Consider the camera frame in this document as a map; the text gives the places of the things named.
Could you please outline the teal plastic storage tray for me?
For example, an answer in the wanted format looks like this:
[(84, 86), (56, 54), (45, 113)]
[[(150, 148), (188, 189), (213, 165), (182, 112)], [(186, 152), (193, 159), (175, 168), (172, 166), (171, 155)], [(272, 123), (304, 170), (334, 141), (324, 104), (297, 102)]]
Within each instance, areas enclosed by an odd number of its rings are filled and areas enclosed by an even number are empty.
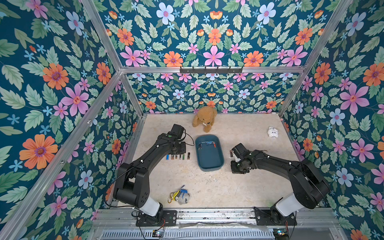
[(199, 136), (195, 144), (198, 166), (203, 172), (217, 171), (224, 165), (223, 150), (217, 136)]

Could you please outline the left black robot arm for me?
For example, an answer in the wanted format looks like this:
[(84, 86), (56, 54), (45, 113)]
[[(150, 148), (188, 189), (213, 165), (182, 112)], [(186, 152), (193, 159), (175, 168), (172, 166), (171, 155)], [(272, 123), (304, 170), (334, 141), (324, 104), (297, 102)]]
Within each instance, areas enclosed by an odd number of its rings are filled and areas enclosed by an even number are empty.
[(185, 137), (185, 128), (174, 124), (168, 133), (160, 134), (141, 157), (130, 164), (121, 164), (114, 183), (113, 198), (147, 216), (159, 216), (162, 204), (150, 197), (150, 174), (167, 155), (186, 153)]

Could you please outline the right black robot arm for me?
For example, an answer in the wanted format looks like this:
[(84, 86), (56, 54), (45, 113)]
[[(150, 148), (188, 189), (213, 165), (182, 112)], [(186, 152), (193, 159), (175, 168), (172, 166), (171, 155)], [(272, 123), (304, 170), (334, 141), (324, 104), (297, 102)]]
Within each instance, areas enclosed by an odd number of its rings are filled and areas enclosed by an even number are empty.
[(301, 162), (284, 160), (264, 151), (250, 151), (241, 143), (233, 147), (232, 152), (238, 159), (231, 161), (233, 174), (264, 170), (290, 181), (293, 192), (278, 200), (270, 208), (270, 216), (275, 221), (301, 209), (315, 209), (331, 191), (321, 171), (309, 160)]

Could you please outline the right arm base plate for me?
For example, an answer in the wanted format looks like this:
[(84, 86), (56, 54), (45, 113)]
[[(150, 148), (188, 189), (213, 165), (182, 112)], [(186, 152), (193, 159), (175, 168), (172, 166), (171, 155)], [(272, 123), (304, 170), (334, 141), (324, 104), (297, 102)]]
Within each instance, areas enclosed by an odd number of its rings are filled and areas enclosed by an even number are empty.
[(256, 223), (258, 226), (296, 226), (295, 214), (287, 217), (280, 214), (275, 207), (271, 209), (260, 209), (253, 207)]

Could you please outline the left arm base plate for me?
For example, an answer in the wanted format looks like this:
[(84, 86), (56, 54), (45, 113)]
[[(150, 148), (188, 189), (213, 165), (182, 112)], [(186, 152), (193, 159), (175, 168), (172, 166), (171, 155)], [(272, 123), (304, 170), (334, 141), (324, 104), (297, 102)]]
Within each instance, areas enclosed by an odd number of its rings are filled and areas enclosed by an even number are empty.
[(154, 217), (139, 212), (136, 216), (137, 227), (173, 227), (177, 222), (178, 212), (175, 210), (161, 210)]

